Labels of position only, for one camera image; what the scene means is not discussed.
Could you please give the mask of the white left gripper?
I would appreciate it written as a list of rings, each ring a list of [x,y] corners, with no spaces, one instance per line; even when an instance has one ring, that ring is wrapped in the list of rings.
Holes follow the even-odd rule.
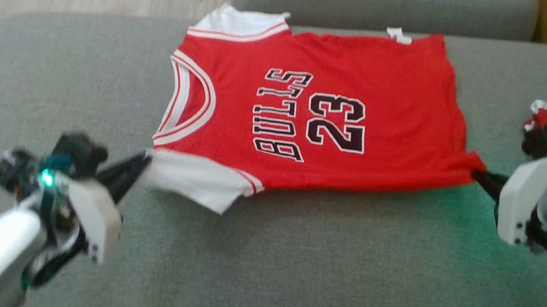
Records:
[[[59,212],[68,212],[73,220],[72,228],[53,226],[53,241],[58,248],[70,249],[73,235],[85,234],[88,257],[98,265],[106,263],[117,247],[122,226],[115,204],[127,195],[150,163],[149,152],[135,154],[99,170],[98,182],[45,173],[43,189],[57,198],[47,219],[53,225]]]

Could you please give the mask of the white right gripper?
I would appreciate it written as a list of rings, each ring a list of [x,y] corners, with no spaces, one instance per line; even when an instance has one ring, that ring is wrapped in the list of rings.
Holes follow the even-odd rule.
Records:
[[[478,170],[472,177],[498,203],[499,238],[510,246],[525,243],[528,222],[547,189],[547,157],[521,164],[509,179]]]

